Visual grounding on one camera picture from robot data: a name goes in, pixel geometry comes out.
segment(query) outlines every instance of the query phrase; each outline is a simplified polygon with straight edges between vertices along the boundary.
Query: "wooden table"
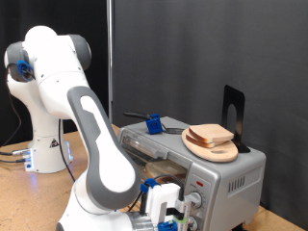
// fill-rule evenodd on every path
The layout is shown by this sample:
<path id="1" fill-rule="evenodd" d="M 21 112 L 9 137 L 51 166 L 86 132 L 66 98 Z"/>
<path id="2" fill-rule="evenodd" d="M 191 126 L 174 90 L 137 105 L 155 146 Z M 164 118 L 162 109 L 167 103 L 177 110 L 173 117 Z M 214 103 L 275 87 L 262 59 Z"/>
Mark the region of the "wooden table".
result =
<path id="1" fill-rule="evenodd" d="M 64 138 L 70 142 L 74 157 L 70 169 L 77 179 L 87 168 L 88 155 L 78 132 L 65 134 Z M 22 142 L 3 147 L 1 151 L 21 149 L 27 145 L 28 142 Z M 2 160 L 19 158 L 1 156 Z M 55 231 L 72 185 L 66 169 L 42 174 L 26 172 L 23 164 L 0 163 L 0 231 Z M 262 207 L 245 228 L 249 231 L 303 231 Z"/>

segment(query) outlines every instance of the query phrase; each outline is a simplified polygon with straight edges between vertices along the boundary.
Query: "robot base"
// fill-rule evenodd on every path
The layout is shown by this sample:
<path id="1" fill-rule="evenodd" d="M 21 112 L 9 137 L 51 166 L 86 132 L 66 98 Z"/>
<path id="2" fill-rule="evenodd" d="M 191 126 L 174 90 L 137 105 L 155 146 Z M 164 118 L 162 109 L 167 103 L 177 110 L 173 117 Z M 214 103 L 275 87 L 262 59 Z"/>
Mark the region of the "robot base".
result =
<path id="1" fill-rule="evenodd" d="M 61 143 L 64 159 L 69 165 L 73 157 L 70 155 L 69 142 L 64 140 L 63 134 Z M 31 149 L 31 155 L 28 161 L 25 162 L 26 171 L 53 173 L 66 168 L 59 147 L 58 136 L 34 137 L 28 147 Z"/>
<path id="2" fill-rule="evenodd" d="M 132 231 L 128 215 L 114 211 L 107 215 L 93 215 L 85 211 L 78 203 L 74 186 L 68 205 L 60 219 L 56 231 Z"/>

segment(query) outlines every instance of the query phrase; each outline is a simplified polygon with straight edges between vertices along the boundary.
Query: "wall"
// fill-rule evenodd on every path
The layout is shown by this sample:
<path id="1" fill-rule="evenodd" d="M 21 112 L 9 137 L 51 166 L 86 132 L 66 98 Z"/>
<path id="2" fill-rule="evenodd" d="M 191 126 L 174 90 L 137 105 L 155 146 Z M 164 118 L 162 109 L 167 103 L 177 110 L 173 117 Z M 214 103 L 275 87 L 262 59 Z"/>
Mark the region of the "wall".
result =
<path id="1" fill-rule="evenodd" d="M 114 124 L 123 112 L 220 123 L 246 96 L 243 141 L 267 155 L 262 203 L 308 229 L 308 2 L 115 0 Z"/>
<path id="2" fill-rule="evenodd" d="M 76 34 L 84 37 L 91 48 L 92 61 L 86 75 L 90 87 L 108 110 L 108 44 L 106 2 L 99 0 L 4 0 L 0 1 L 0 57 L 14 42 L 24 40 L 29 29 L 37 25 L 52 28 L 58 35 Z M 5 87 L 5 68 L 0 63 L 0 144 L 17 126 Z M 32 125 L 26 107 L 13 99 L 22 118 L 22 126 L 10 143 L 32 139 Z M 72 121 L 64 123 L 64 130 L 76 130 Z"/>

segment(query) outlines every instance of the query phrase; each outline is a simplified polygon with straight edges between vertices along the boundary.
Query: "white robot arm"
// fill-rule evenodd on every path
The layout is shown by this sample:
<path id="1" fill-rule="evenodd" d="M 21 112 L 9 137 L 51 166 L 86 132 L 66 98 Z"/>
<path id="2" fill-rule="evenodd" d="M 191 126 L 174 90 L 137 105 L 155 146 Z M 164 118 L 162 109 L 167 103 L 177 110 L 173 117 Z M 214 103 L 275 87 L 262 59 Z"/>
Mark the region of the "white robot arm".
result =
<path id="1" fill-rule="evenodd" d="M 84 73 L 90 65 L 87 42 L 80 36 L 57 36 L 50 30 L 35 27 L 25 41 L 10 45 L 5 65 L 19 60 L 30 64 L 47 112 L 75 122 L 89 154 L 88 169 L 75 183 L 76 198 L 87 212 L 107 214 L 136 198 L 140 173 L 118 144 L 99 99 L 89 87 Z M 21 77 L 16 65 L 10 66 L 10 74 L 19 82 L 31 78 Z"/>
<path id="2" fill-rule="evenodd" d="M 18 61 L 32 66 L 34 74 L 20 75 Z M 84 38 L 57 36 L 42 26 L 31 29 L 25 41 L 10 45 L 5 54 L 11 77 L 17 82 L 36 82 L 47 113 L 72 119 L 89 154 L 88 169 L 74 183 L 57 231 L 196 230 L 188 229 L 186 222 L 191 201 L 184 200 L 184 187 L 180 190 L 175 184 L 150 189 L 142 213 L 117 211 L 137 197 L 141 176 L 89 87 L 84 73 L 89 65 L 90 48 Z M 173 214 L 167 213 L 167 208 L 179 212 L 177 224 L 173 225 Z"/>

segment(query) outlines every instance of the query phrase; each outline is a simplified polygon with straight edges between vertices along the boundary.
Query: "black holder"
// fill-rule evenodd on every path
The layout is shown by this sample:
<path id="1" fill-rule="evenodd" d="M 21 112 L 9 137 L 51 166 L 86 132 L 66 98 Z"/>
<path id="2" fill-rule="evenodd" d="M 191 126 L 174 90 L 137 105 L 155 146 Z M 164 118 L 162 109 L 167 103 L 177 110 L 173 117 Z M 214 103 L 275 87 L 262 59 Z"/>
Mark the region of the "black holder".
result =
<path id="1" fill-rule="evenodd" d="M 227 129 L 228 123 L 228 110 L 229 106 L 233 104 L 237 112 L 237 124 L 234 133 L 234 139 L 232 140 L 236 144 L 239 153 L 249 153 L 250 149 L 246 147 L 242 142 L 243 133 L 243 119 L 244 119 L 244 94 L 239 90 L 233 89 L 226 85 L 224 87 L 223 106 L 222 106 L 222 120 L 221 126 Z"/>

